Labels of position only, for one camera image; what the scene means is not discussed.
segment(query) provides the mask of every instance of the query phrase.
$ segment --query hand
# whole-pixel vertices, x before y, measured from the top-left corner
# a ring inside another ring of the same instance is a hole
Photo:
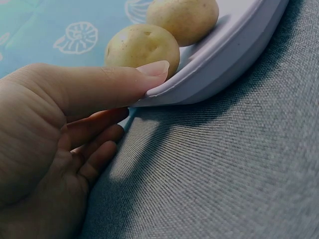
[[[125,108],[167,77],[138,69],[33,64],[0,80],[0,238],[74,236],[116,153]]]

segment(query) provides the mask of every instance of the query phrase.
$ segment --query fingernail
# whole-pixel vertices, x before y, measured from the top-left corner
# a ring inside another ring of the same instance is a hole
[[[157,61],[136,68],[146,76],[160,76],[168,72],[168,61]]]

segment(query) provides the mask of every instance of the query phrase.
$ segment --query gray upholstery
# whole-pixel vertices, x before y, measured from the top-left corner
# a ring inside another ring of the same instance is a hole
[[[318,237],[319,1],[291,0],[227,90],[138,111],[79,238]]]

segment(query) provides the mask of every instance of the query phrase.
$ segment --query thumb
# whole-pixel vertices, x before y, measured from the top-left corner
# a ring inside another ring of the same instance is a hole
[[[42,64],[35,81],[66,116],[129,106],[167,78],[169,63],[158,61],[139,68],[59,67]]]

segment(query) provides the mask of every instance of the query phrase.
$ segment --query potato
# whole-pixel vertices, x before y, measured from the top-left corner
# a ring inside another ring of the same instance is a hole
[[[118,32],[106,47],[104,57],[107,66],[134,68],[161,60],[170,63],[170,78],[179,65],[179,46],[167,30],[149,24],[131,25]]]
[[[180,46],[195,44],[216,25],[216,0],[154,0],[147,11],[147,24],[169,31]]]

